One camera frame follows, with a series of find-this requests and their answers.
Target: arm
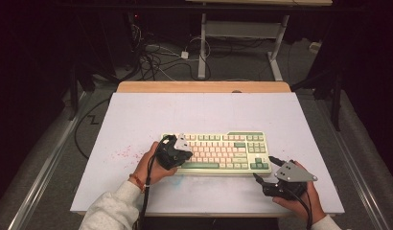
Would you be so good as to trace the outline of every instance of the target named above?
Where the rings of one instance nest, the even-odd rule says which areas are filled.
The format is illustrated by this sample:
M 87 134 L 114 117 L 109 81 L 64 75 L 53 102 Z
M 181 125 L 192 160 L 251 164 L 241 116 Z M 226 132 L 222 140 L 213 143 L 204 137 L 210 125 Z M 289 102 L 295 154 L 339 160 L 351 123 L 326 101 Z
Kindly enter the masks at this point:
M 295 164 L 301 168 L 304 169 L 304 167 L 299 164 L 298 162 L 295 162 Z M 312 209 L 312 230 L 323 230 L 323 229 L 328 229 L 328 230 L 336 230 L 340 229 L 334 222 L 333 219 L 331 219 L 330 216 L 326 215 L 325 212 L 322 209 L 321 202 L 319 200 L 319 194 L 317 190 L 315 189 L 313 182 L 309 181 L 307 182 L 307 193 L 303 194 L 301 196 L 301 199 L 307 204 L 310 209 Z M 297 201 L 297 200 L 285 200 L 281 197 L 274 197 L 273 202 L 290 209 L 296 216 L 299 218 L 303 219 L 304 221 L 307 221 L 308 219 L 308 214 L 305 210 L 305 208 L 302 206 L 302 204 Z
M 133 223 L 139 217 L 136 201 L 146 182 L 148 163 L 157 146 L 157 142 L 152 144 L 133 173 L 140 181 L 136 181 L 134 176 L 130 176 L 116 192 L 101 195 L 89 207 L 80 229 L 131 229 Z M 175 172 L 176 168 L 166 171 L 157 161 L 154 161 L 150 176 L 151 184 L 158 182 L 165 176 L 173 175 Z

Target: person's left hand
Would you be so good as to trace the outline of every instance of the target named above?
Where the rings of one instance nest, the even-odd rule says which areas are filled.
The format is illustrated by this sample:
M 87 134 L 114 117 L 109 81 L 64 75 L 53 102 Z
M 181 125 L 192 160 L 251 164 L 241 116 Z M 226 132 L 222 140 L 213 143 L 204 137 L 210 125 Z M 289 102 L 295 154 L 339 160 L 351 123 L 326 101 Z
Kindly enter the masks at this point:
M 138 178 L 140 179 L 140 181 L 143 184 L 146 183 L 149 160 L 154 155 L 155 150 L 157 149 L 157 146 L 158 146 L 158 142 L 154 142 L 151 145 L 150 150 L 143 155 L 142 159 L 140 160 L 139 164 L 137 165 L 136 170 L 133 173 L 133 174 L 137 174 Z M 154 163 L 152 164 L 151 175 L 150 175 L 150 178 L 151 178 L 150 184 L 157 183 L 165 176 L 174 175 L 176 173 L 176 170 L 177 170 L 177 168 L 172 168 L 169 171 L 164 169 L 158 163 L 157 159 L 155 159 Z M 136 180 L 133 178 L 133 176 L 131 176 L 128 179 L 128 181 L 137 185 Z

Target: dark background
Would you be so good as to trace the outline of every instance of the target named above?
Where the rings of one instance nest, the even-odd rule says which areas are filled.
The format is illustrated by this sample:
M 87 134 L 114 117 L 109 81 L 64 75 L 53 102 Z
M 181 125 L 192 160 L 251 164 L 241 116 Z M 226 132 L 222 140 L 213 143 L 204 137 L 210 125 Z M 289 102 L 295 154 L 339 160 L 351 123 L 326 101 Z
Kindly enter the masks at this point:
M 334 2 L 337 6 L 364 3 Z M 365 15 L 337 17 L 334 24 L 331 17 L 292 16 L 285 39 L 319 41 L 327 35 L 309 78 L 331 65 L 341 67 L 343 89 L 393 174 L 393 0 L 370 3 Z M 90 74 L 114 80 L 114 67 L 132 58 L 121 14 L 82 12 L 80 16 L 78 20 L 72 11 L 44 0 L 0 1 L 0 197 L 65 107 L 62 98 L 74 63 L 78 80 L 90 90 Z M 140 14 L 140 20 L 144 28 L 172 40 L 180 38 L 179 43 L 199 32 L 200 17 L 194 14 Z M 121 33 L 109 34 L 110 26 L 121 27 Z M 328 78 L 312 87 L 332 88 Z

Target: white table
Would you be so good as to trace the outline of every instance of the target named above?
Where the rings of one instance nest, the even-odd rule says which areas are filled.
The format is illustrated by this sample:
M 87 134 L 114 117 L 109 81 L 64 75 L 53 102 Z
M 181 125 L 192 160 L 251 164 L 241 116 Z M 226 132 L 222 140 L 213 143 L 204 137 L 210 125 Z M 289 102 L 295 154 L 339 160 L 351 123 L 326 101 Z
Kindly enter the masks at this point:
M 318 177 L 324 211 L 344 213 L 294 93 L 115 93 L 71 211 L 84 213 L 102 193 L 116 190 L 161 133 L 232 130 L 263 131 L 270 155 L 298 160 Z M 146 215 L 274 218 L 290 211 L 265 196 L 253 176 L 174 175 L 151 186 Z

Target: person's right hand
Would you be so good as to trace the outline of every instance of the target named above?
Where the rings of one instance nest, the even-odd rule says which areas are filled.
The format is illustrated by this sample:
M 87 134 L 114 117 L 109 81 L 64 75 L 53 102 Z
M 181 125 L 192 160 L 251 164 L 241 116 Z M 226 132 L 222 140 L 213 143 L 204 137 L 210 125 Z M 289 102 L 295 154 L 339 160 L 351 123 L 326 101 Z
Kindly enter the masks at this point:
M 298 167 L 305 169 L 300 163 L 296 161 L 294 163 Z M 326 214 L 322 209 L 318 192 L 316 191 L 312 181 L 307 182 L 307 193 L 308 195 L 306 193 L 303 193 L 301 199 L 305 202 L 305 204 L 307 204 L 308 208 L 312 209 L 312 224 L 314 224 L 325 218 Z M 286 200 L 281 197 L 275 196 L 272 201 L 287 209 L 290 209 L 296 216 L 303 219 L 304 221 L 307 221 L 307 211 L 298 200 Z

